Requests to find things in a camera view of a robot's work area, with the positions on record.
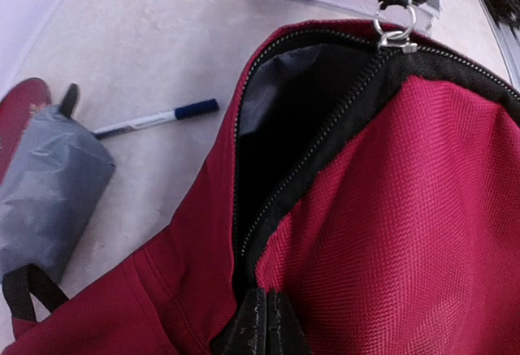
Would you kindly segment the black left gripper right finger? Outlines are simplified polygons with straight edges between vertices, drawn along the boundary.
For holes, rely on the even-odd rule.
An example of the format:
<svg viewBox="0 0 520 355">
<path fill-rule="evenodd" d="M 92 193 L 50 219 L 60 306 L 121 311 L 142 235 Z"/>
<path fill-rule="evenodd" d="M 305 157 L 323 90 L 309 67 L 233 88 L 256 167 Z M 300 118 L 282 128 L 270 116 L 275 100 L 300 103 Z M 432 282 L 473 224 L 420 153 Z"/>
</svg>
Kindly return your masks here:
<svg viewBox="0 0 520 355">
<path fill-rule="evenodd" d="M 267 294 L 266 354 L 312 353 L 288 296 L 270 290 Z"/>
</svg>

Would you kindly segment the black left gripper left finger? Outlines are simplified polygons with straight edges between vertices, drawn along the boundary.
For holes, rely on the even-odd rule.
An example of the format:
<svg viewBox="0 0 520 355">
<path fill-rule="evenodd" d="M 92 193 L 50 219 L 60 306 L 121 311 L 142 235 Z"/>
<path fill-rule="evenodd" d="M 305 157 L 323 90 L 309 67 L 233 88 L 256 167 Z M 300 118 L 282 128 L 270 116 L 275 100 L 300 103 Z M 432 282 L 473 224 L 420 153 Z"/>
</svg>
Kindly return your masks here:
<svg viewBox="0 0 520 355">
<path fill-rule="evenodd" d="M 267 295 L 250 289 L 235 316 L 211 342 L 212 354 L 267 354 Z"/>
</svg>

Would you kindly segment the red student backpack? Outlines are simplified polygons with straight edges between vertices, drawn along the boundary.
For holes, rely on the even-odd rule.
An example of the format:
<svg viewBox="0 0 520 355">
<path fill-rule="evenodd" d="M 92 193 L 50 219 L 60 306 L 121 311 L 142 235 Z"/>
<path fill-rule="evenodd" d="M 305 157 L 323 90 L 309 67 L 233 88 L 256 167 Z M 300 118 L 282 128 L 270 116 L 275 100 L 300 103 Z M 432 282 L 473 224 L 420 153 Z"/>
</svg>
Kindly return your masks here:
<svg viewBox="0 0 520 355">
<path fill-rule="evenodd" d="M 519 94 L 412 35 L 263 0 L 66 0 L 24 73 L 82 89 L 88 128 L 215 97 L 113 138 L 115 174 L 36 322 L 5 354 L 212 354 L 250 289 L 312 354 L 519 351 Z"/>
</svg>

